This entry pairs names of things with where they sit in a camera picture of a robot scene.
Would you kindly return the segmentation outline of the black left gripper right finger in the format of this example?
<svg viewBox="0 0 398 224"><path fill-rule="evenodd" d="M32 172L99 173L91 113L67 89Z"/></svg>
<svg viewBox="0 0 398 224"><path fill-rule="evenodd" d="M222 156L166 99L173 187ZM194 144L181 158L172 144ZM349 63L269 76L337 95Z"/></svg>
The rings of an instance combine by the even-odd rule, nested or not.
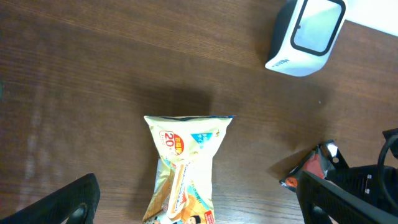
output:
<svg viewBox="0 0 398 224"><path fill-rule="evenodd" d="M305 223L397 224L397 217L351 195L313 173L304 171L296 194Z"/></svg>

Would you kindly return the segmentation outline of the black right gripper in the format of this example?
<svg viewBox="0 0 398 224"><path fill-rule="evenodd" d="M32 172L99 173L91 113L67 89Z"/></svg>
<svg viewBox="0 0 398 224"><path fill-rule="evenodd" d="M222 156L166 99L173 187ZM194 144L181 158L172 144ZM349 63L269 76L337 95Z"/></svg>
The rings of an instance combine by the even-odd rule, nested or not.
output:
<svg viewBox="0 0 398 224"><path fill-rule="evenodd" d="M326 180L387 213L397 215L397 209L380 188L377 165L330 170Z"/></svg>

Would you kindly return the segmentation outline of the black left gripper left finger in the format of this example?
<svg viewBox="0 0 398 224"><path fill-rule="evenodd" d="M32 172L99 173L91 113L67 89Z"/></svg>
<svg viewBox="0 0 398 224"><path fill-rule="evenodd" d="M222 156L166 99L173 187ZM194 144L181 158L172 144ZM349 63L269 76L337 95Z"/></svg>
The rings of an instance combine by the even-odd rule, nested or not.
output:
<svg viewBox="0 0 398 224"><path fill-rule="evenodd" d="M1 223L89 223L100 200L100 188L89 173L1 220Z"/></svg>

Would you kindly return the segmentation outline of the silver foil packet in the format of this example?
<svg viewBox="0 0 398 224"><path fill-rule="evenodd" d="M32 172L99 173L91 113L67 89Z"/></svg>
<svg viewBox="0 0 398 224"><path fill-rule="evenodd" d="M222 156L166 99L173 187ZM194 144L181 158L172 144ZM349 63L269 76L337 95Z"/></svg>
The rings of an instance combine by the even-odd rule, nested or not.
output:
<svg viewBox="0 0 398 224"><path fill-rule="evenodd" d="M279 184L295 192L303 171L326 179L329 171L348 168L349 165L334 140L327 140L310 151L285 177L279 180Z"/></svg>

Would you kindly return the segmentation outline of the yellow chip bag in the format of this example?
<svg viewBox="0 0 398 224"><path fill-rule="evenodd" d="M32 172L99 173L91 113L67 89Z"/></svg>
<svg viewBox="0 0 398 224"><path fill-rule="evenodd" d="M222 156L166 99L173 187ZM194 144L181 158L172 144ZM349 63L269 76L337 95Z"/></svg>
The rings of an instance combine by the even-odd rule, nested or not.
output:
<svg viewBox="0 0 398 224"><path fill-rule="evenodd" d="M232 116L145 116L159 153L143 223L215 224L213 157Z"/></svg>

